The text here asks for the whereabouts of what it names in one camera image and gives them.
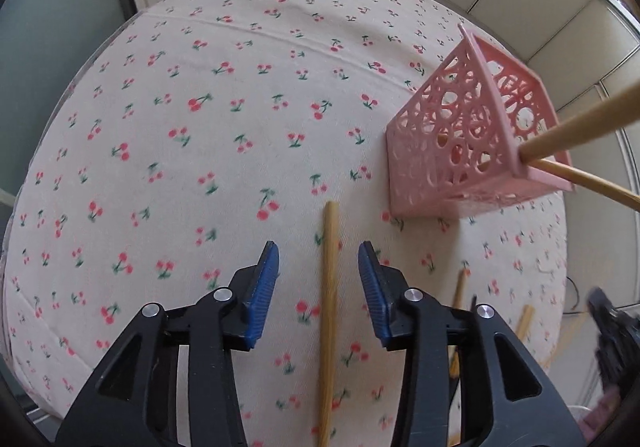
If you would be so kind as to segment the pink perforated plastic basket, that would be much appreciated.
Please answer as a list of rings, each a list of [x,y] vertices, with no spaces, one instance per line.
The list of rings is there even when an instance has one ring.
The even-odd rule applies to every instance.
[[[557,191],[566,179],[518,148],[558,123],[540,77],[463,29],[461,40],[385,129],[390,213],[465,218]]]

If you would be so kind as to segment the cherry print tablecloth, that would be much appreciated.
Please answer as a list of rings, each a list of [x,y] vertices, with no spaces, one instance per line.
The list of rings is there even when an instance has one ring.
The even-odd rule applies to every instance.
[[[142,305],[195,303],[267,241],[264,334],[233,358],[247,441],[317,437],[322,211],[340,204],[332,441],[386,446],[404,356],[376,339],[357,269],[384,264],[516,325],[548,363],[566,276],[562,196],[465,219],[388,211],[385,127],[469,22],[434,0],[163,0],[78,78],[32,159],[3,267],[4,358],[62,417]]]

